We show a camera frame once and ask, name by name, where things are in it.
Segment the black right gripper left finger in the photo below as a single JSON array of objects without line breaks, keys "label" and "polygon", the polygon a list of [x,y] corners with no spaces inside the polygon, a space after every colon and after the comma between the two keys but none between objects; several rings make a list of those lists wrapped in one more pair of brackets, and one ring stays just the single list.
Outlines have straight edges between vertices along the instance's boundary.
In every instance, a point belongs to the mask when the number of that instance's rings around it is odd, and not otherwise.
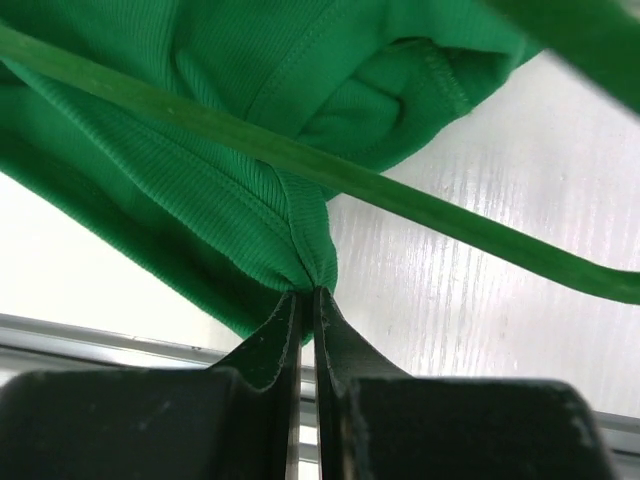
[{"label": "black right gripper left finger", "polygon": [[293,479],[300,299],[199,369],[34,371],[1,390],[5,479]]}]

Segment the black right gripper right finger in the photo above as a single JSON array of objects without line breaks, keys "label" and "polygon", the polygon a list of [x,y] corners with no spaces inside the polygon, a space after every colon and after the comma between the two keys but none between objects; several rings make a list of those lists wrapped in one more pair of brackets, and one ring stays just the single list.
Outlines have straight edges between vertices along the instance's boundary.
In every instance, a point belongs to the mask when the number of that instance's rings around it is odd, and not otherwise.
[{"label": "black right gripper right finger", "polygon": [[611,479],[590,407],[545,379],[417,378],[313,296],[324,479]]}]

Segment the green hanger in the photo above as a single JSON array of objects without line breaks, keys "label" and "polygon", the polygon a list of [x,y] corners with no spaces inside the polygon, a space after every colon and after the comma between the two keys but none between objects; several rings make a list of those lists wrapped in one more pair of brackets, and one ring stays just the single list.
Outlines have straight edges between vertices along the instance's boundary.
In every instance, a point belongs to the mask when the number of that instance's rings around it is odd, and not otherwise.
[{"label": "green hanger", "polygon": [[[639,110],[636,1],[491,1],[632,112]],[[346,160],[200,106],[10,27],[2,56],[133,112],[165,121],[394,213],[575,291],[639,302],[636,272],[604,267]]]}]

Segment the green tank top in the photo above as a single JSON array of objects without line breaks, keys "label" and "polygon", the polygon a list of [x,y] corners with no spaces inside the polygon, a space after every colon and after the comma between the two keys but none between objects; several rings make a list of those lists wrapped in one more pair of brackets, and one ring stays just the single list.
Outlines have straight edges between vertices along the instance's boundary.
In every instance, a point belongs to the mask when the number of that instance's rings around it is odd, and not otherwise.
[{"label": "green tank top", "polygon": [[[375,172],[538,52],[477,1],[5,1],[1,22]],[[241,336],[336,285],[330,189],[9,59],[1,169]]]}]

